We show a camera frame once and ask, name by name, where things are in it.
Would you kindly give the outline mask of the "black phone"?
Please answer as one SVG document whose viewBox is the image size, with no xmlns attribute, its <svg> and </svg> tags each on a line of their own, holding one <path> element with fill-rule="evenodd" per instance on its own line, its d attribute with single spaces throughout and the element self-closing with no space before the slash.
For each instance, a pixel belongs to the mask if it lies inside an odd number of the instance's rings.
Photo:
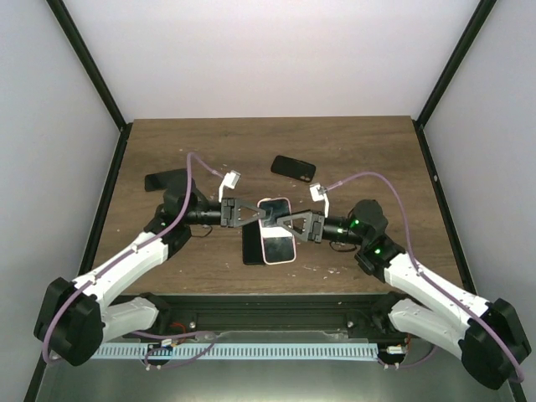
<svg viewBox="0 0 536 402">
<path fill-rule="evenodd" d="M 153 192 L 166 189 L 170 182 L 176 178 L 186 178 L 187 169 L 179 168 L 158 173 L 150 173 L 144 178 L 144 190 Z"/>
</svg>

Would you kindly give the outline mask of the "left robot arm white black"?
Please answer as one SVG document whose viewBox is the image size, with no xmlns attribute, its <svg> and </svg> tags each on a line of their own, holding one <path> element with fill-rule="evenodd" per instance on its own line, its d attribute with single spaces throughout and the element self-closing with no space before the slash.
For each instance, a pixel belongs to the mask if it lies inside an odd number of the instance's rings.
<svg viewBox="0 0 536 402">
<path fill-rule="evenodd" d="M 240 216 L 244 209 L 253 212 L 250 222 L 266 216 L 264 210 L 237 198 L 219 197 L 210 203 L 193 182 L 168 185 L 153 218 L 124 250 L 72 281 L 59 277 L 48 285 L 33 330 L 42 343 L 44 361 L 79 366 L 102 343 L 128 333 L 164 337 L 172 319 L 148 296 L 122 304 L 114 300 L 177 254 L 191 238 L 192 225 L 244 226 L 248 223 Z"/>
</svg>

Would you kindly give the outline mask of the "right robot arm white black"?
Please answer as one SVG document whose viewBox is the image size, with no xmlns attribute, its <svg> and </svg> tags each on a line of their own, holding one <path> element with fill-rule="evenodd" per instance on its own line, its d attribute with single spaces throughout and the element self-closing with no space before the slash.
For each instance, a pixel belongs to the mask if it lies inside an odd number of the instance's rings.
<svg viewBox="0 0 536 402">
<path fill-rule="evenodd" d="M 460 359 L 489 389 L 523 381 L 521 364 L 532 349 L 514 306 L 461 289 L 418 262 L 385 233 L 388 220 L 377 201 L 358 202 L 346 218 L 311 210 L 273 213 L 271 218 L 303 241 L 356 245 L 354 258 L 361 270 L 398 289 L 394 303 L 372 316 L 379 336 L 399 331 L 422 338 Z"/>
</svg>

